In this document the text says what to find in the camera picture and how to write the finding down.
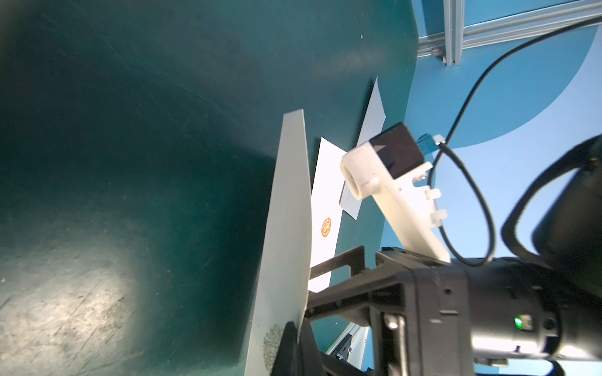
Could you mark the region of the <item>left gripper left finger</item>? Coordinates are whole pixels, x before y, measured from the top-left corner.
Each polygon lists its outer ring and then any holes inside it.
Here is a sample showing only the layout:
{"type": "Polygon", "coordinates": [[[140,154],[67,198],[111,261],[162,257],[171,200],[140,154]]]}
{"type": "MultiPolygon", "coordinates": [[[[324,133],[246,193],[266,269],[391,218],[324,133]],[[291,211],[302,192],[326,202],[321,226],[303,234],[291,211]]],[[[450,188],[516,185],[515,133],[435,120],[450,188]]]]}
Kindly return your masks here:
{"type": "Polygon", "coordinates": [[[292,321],[285,325],[271,376],[297,376],[298,330],[292,321]]]}

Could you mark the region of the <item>white paper sheet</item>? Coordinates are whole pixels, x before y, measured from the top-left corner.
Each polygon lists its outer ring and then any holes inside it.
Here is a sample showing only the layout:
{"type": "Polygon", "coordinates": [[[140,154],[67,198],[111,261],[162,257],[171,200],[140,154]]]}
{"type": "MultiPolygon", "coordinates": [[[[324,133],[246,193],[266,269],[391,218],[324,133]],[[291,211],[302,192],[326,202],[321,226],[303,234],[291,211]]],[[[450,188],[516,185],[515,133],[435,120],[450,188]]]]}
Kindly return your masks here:
{"type": "Polygon", "coordinates": [[[299,329],[307,307],[311,186],[304,113],[283,117],[252,313],[247,375],[268,375],[285,325],[299,329]]]}

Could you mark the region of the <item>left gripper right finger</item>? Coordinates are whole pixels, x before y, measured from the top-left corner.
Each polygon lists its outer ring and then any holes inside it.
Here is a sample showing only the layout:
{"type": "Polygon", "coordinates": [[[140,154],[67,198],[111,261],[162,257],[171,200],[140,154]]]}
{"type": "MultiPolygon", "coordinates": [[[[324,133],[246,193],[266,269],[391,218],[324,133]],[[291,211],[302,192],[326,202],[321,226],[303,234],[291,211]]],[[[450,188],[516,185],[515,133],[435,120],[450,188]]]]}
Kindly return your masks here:
{"type": "Polygon", "coordinates": [[[324,376],[326,372],[321,352],[312,332],[310,321],[304,319],[299,332],[297,374],[301,376],[324,376]]]}

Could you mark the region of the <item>yellow envelope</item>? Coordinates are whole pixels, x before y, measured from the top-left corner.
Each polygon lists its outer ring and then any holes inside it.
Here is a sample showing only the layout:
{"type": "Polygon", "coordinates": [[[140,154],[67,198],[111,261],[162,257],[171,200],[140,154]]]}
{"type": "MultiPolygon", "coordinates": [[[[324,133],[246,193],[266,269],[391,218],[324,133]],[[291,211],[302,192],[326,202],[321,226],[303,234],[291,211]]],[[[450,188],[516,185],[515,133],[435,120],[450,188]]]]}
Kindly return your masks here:
{"type": "Polygon", "coordinates": [[[311,194],[312,244],[310,265],[335,256],[343,210],[340,198],[345,179],[340,169],[345,151],[322,138],[311,194]]]}

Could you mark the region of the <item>grey envelope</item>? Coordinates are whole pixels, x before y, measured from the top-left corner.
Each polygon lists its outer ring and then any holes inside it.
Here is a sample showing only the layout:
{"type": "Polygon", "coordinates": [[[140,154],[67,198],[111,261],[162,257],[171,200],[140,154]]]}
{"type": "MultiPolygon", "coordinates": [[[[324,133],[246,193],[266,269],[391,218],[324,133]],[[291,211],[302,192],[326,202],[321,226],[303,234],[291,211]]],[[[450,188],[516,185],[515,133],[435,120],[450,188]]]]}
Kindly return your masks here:
{"type": "MultiPolygon", "coordinates": [[[[362,122],[357,145],[360,146],[381,133],[383,131],[386,118],[387,116],[383,107],[378,79],[376,79],[369,97],[368,106],[365,111],[365,117],[362,122]]],[[[342,210],[353,220],[357,220],[361,205],[362,203],[358,201],[352,194],[350,185],[345,183],[340,198],[340,206],[342,210]]]]}

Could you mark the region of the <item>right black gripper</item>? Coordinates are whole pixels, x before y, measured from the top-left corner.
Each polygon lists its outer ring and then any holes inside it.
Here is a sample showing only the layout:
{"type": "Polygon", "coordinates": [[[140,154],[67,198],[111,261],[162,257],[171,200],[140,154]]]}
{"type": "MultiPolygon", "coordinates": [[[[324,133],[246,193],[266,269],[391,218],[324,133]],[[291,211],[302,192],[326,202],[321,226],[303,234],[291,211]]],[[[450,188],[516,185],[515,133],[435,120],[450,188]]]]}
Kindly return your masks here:
{"type": "Polygon", "coordinates": [[[378,375],[472,375],[478,364],[601,359],[601,300],[551,269],[517,258],[470,267],[398,248],[365,267],[355,247],[313,266],[350,278],[308,294],[305,318],[339,316],[372,327],[378,375]]]}

